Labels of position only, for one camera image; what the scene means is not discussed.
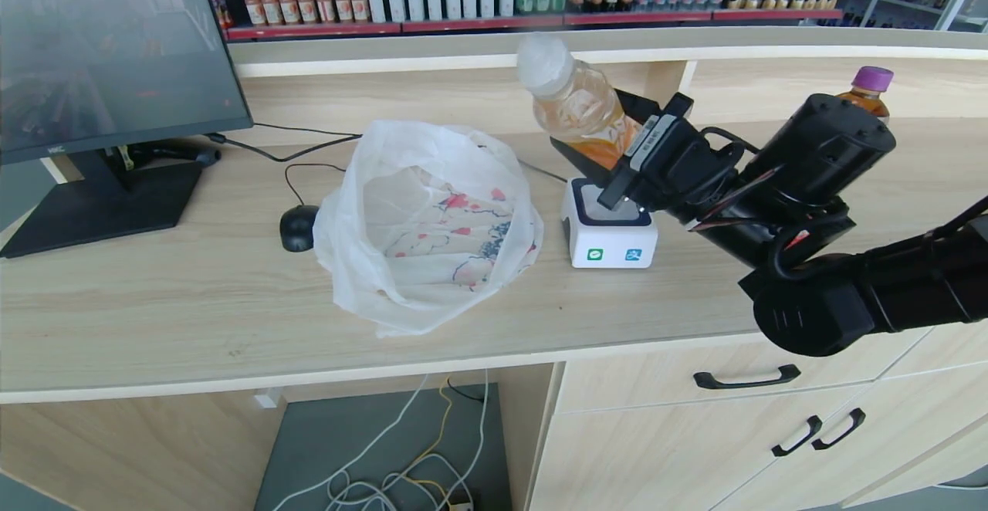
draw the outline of red shelf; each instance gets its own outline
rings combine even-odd
[[[614,12],[565,15],[566,25],[620,25],[624,22],[710,21],[710,12]]]
[[[338,34],[398,34],[397,22],[335,22],[320,25],[238,26],[227,30],[230,40],[304,39],[307,36],[338,36]]]
[[[561,26],[562,15],[495,16],[490,19],[458,21],[420,21],[401,23],[402,32],[440,32],[441,30],[526,29],[536,26]]]
[[[761,21],[761,19],[839,19],[840,9],[716,9],[713,21]]]

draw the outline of purple bottle cap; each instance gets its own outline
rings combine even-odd
[[[885,67],[868,65],[858,69],[858,74],[854,75],[854,81],[851,81],[851,85],[857,86],[858,89],[865,89],[865,91],[883,93],[888,90],[889,85],[892,85],[892,77],[894,76],[895,74]]]

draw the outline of plastic bag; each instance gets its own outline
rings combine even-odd
[[[374,121],[312,236],[333,303],[421,335],[533,264],[543,220],[503,142],[468,128]]]

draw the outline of black drawer handle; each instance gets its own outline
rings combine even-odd
[[[854,432],[854,430],[858,430],[858,426],[861,426],[861,424],[864,424],[864,422],[865,422],[865,412],[862,411],[860,408],[857,408],[857,409],[854,409],[853,411],[851,411],[850,416],[851,416],[851,420],[854,420],[854,423],[851,423],[851,427],[848,428],[847,432],[845,432],[844,434],[841,434],[841,436],[839,438],[836,438],[836,440],[833,440],[829,444],[826,443],[826,442],[822,442],[820,440],[813,440],[813,448],[814,448],[814,450],[816,450],[816,451],[823,451],[823,450],[828,450],[829,448],[834,447],[834,445],[836,445],[837,442],[839,442],[840,440],[843,440],[843,438],[846,438],[849,434],[851,434],[852,432]]]
[[[806,434],[806,436],[802,438],[802,440],[798,441],[796,445],[793,445],[793,447],[788,448],[787,450],[783,450],[782,445],[776,445],[776,447],[772,448],[772,455],[775,455],[776,457],[786,457],[786,455],[789,455],[791,452],[794,452],[798,448],[800,448],[800,445],[803,445],[806,442],[808,442],[809,438],[812,438],[813,436],[819,434],[820,429],[823,428],[823,421],[820,420],[820,417],[816,416],[815,414],[809,417],[808,419],[806,419],[806,424],[809,424],[809,434]]]
[[[692,375],[692,378],[696,381],[696,387],[702,387],[703,389],[742,389],[745,387],[762,387],[763,385],[779,385],[788,384],[795,380],[795,378],[800,377],[801,371],[797,369],[795,364],[783,364],[779,367],[779,377],[776,380],[765,380],[765,381],[741,381],[738,384],[724,384],[722,381],[717,381],[717,378],[713,377],[710,373],[696,373]]]

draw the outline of black computer mouse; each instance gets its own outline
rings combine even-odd
[[[300,253],[312,248],[312,225],[318,211],[319,206],[299,205],[283,213],[279,229],[286,251]]]

